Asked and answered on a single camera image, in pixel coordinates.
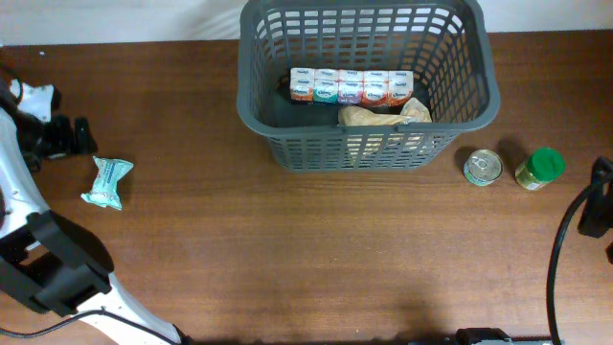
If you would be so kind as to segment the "tin can with pull tab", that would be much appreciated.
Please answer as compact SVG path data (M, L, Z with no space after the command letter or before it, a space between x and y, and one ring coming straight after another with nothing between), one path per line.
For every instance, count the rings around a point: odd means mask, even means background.
M502 175L503 163L494 151L477 149L465 161L463 173L468 182L479 187L485 187Z

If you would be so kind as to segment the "multipack of small cartons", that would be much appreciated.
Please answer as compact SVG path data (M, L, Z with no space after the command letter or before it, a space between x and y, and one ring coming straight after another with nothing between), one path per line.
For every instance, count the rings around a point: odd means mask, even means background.
M396 107L412 98L414 73L293 67L289 92L291 99L297 102Z

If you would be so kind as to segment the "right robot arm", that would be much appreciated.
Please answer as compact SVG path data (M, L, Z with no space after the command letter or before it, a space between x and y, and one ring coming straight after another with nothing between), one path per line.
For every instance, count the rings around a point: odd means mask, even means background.
M459 329L450 343L455 345L561 345L556 320L555 287L562 245L570 223L579 207L583 210L578 224L581 235L599 239L612 229L612 161L599 157L592 166L590 184L571 202L556 231L546 280L546 312L549 337L512 338L498 328Z

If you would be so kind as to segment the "grey plastic shopping basket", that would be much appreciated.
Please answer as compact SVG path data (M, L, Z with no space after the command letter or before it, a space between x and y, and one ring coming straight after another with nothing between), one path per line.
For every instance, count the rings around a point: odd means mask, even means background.
M475 0L248 2L238 114L293 171L416 169L500 107Z

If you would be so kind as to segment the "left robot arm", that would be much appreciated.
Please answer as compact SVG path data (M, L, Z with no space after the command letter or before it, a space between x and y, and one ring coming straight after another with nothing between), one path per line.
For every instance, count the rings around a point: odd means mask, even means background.
M52 85L31 87L1 68L1 290L60 327L82 321L117 344L188 344L119 282L104 244L54 212L32 174L44 158L96 150L85 119L54 116Z

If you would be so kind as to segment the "green lid glass jar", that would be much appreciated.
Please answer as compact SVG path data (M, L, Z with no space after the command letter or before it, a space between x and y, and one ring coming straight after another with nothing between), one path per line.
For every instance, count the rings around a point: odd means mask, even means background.
M515 171L515 181L522 188L536 191L557 180L566 164L559 151L552 148L537 149Z

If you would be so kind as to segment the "brown paper pouch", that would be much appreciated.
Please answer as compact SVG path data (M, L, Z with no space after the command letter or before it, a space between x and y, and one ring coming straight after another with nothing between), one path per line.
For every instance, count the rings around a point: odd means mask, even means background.
M349 105L341 108L338 113L338 123L341 127L392 127L411 123L431 123L432 117L427 107L416 98L411 98L400 110L398 115L374 113L366 108ZM355 165L367 163L369 155L377 153L385 143L400 144L402 134L390 135L387 139L382 134L374 134L367 139L360 136L348 138L349 162Z

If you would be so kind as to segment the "teal wet wipes packet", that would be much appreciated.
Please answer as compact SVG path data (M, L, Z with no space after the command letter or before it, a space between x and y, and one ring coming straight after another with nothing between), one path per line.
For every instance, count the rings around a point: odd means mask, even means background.
M123 205L117 191L118 183L132 170L133 164L122 159L97 156L93 160L99 171L92 189L80 197L87 203L121 211Z

